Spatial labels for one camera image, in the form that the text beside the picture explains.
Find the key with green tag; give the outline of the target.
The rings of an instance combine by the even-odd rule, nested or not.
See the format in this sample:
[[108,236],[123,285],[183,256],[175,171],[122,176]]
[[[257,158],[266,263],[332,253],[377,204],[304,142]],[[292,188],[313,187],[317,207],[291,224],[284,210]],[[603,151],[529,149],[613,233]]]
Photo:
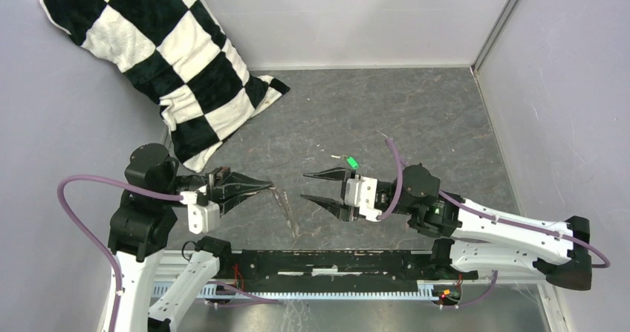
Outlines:
[[353,170],[357,170],[360,167],[358,161],[352,156],[332,154],[331,158],[345,161],[349,165],[349,167],[352,168]]

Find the metal key organizer plate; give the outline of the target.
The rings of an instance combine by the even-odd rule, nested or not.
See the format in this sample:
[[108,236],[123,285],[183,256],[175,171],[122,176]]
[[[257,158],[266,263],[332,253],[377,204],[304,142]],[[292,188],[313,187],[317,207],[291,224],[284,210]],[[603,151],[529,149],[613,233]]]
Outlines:
[[273,193],[277,204],[282,209],[287,225],[291,231],[291,235],[294,241],[296,241],[299,237],[299,225],[297,224],[296,217],[291,209],[288,194],[285,190],[275,186],[270,187],[270,191]]

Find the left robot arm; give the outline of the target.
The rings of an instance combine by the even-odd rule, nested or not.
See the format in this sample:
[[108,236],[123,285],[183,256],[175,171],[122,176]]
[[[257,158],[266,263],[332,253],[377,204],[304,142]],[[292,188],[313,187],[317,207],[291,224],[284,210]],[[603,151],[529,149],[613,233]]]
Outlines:
[[[209,237],[220,218],[252,195],[269,190],[226,166],[204,175],[178,175],[179,163],[162,144],[135,149],[125,169],[128,186],[110,220],[108,248],[118,263],[112,281],[121,283],[116,331],[176,331],[203,287],[234,271],[230,242]],[[200,235],[184,271],[155,303],[151,302],[158,265],[178,218],[187,210],[190,232]]]

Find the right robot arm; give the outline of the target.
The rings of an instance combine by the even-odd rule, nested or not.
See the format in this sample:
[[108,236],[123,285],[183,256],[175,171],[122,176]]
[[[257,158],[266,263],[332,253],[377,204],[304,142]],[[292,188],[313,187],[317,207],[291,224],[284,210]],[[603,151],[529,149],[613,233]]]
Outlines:
[[587,291],[594,265],[586,244],[588,219],[537,221],[441,190],[441,181],[422,164],[403,167],[392,182],[333,168],[309,178],[339,181],[340,199],[304,195],[341,221],[382,221],[387,213],[405,215],[407,225],[434,239],[431,273],[447,279],[459,273],[495,270],[541,276],[549,284]]

